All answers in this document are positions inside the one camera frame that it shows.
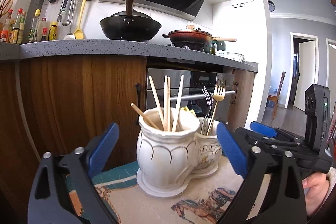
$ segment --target wooden chair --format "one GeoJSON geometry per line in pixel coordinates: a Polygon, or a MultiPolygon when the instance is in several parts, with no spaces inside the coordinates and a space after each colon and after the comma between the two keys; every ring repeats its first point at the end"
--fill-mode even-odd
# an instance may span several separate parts
{"type": "Polygon", "coordinates": [[[282,84],[284,83],[284,78],[285,78],[286,72],[283,71],[282,75],[281,75],[281,80],[280,80],[280,85],[278,88],[278,92],[277,94],[269,94],[267,97],[267,100],[273,101],[274,102],[274,110],[273,110],[273,117],[272,120],[275,118],[275,116],[277,115],[277,109],[278,109],[278,101],[279,101],[279,96],[280,96],[280,92],[281,92],[281,88],[282,88],[282,84]]]}

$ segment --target screw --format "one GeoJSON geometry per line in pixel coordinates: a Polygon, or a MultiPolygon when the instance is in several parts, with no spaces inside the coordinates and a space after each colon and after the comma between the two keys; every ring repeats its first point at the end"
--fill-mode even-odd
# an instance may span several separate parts
{"type": "Polygon", "coordinates": [[[291,151],[286,150],[285,155],[286,157],[291,158],[293,156],[293,153],[291,151]]]}
{"type": "Polygon", "coordinates": [[[44,157],[45,159],[50,158],[50,156],[51,156],[51,153],[50,153],[50,152],[45,152],[45,153],[43,154],[43,157],[44,157]]]}
{"type": "Polygon", "coordinates": [[[253,151],[253,153],[260,153],[260,152],[261,152],[261,148],[258,147],[258,146],[253,146],[253,147],[251,148],[251,150],[253,151]]]}
{"type": "Polygon", "coordinates": [[[83,153],[84,152],[84,148],[83,147],[77,147],[76,149],[75,149],[75,154],[76,155],[79,155],[79,154],[81,154],[81,153],[83,153]]]}

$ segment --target doorway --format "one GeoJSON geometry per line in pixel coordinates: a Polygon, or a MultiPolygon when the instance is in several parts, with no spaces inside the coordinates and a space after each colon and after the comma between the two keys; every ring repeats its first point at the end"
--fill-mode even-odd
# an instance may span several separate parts
{"type": "Polygon", "coordinates": [[[327,38],[327,80],[325,86],[330,90],[330,118],[336,101],[336,41],[327,38]]]}
{"type": "Polygon", "coordinates": [[[305,91],[316,84],[319,73],[317,36],[291,33],[291,69],[285,108],[288,104],[305,111],[305,91]]]}

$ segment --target oven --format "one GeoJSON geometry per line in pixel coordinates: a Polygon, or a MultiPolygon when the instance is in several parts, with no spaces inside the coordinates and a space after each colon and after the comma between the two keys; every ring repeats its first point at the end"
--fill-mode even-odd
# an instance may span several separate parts
{"type": "MultiPolygon", "coordinates": [[[[207,111],[207,102],[202,92],[205,86],[208,92],[213,93],[216,83],[220,79],[226,78],[226,91],[232,90],[234,76],[229,73],[216,73],[206,71],[174,70],[174,69],[148,69],[147,71],[147,94],[146,110],[155,108],[152,88],[149,82],[149,76],[152,76],[155,84],[157,96],[163,107],[164,79],[165,75],[170,77],[170,96],[176,97],[179,91],[181,75],[184,75],[181,107],[187,106],[193,109],[197,117],[204,117],[207,111]]],[[[224,100],[217,105],[215,119],[220,122],[227,122],[228,110],[231,102],[231,94],[226,95],[224,100]]],[[[176,102],[171,102],[171,107],[176,107],[176,102]]]]}

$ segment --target frying pan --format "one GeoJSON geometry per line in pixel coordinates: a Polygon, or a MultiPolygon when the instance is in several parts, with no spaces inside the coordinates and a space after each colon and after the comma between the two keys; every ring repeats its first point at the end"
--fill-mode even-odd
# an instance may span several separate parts
{"type": "Polygon", "coordinates": [[[150,40],[161,28],[150,16],[133,10],[133,0],[126,0],[126,11],[102,19],[100,26],[109,39],[129,41],[150,40]]]}
{"type": "Polygon", "coordinates": [[[200,51],[211,44],[212,41],[236,42],[235,38],[212,37],[208,32],[198,30],[176,30],[162,35],[169,38],[176,47],[188,46],[191,50],[200,51]]]}

